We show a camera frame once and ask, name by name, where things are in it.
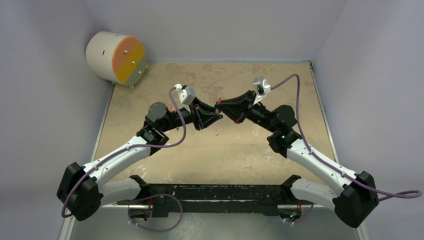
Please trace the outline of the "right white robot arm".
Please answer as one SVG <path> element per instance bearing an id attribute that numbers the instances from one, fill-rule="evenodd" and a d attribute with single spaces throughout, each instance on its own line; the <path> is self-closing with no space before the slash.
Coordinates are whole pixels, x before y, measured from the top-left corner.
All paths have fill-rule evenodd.
<path id="1" fill-rule="evenodd" d="M 374 177 L 366 171 L 348 169 L 306 143 L 305 137 L 293 129 L 297 120 L 291 106 L 283 104 L 269 111 L 255 98 L 256 93 L 249 90 L 218 101 L 215 107 L 236 124 L 250 120 L 270 131 L 267 141 L 275 153 L 298 163 L 324 182 L 317 184 L 292 177 L 280 191 L 282 200 L 288 204 L 306 200 L 324 206 L 347 226 L 358 228 L 379 204 L 377 193 L 370 190 L 376 186 Z"/>

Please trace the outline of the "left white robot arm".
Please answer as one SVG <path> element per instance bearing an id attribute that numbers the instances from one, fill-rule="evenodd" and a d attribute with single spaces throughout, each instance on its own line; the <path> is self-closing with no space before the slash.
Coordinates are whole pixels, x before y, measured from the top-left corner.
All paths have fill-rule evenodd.
<path id="1" fill-rule="evenodd" d="M 161 149 L 183 143 L 187 125 L 197 131 L 208 128 L 223 116 L 215 107 L 194 99 L 188 109 L 170 111 L 163 102 L 153 103 L 145 116 L 143 127 L 124 145 L 104 157 L 79 165 L 68 165 L 62 176 L 56 196 L 63 203 L 61 216 L 74 216 L 84 221 L 92 216 L 106 197 L 101 188 L 117 174 L 146 159 Z"/>

